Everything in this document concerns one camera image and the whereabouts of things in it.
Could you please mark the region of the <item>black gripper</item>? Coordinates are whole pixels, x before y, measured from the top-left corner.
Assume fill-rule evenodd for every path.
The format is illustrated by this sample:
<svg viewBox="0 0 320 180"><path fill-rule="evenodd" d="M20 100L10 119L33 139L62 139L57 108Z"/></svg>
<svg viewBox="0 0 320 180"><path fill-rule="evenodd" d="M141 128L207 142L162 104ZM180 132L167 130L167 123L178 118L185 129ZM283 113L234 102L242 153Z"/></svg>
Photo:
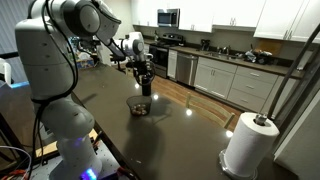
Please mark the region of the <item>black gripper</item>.
<svg viewBox="0 0 320 180"><path fill-rule="evenodd" d="M134 78L142 87L142 95L151 95L151 83L155 77L154 63L151 61L137 61L134 63Z"/></svg>

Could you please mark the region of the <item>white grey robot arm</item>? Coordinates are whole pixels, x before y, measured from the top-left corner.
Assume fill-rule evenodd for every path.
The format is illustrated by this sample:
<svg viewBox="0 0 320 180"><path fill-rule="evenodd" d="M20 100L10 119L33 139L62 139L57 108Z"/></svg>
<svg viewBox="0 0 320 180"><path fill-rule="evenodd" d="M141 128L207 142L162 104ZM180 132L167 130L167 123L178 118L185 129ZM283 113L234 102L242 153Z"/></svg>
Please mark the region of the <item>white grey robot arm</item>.
<svg viewBox="0 0 320 180"><path fill-rule="evenodd" d="M78 82L71 37L97 37L112 53L133 58L139 84L154 79L142 34L131 32L127 39L115 40L120 24L103 0L34 0L27 18L15 26L36 120L53 132L62 157L50 180L96 180L103 168L89 138L94 117L71 98Z"/></svg>

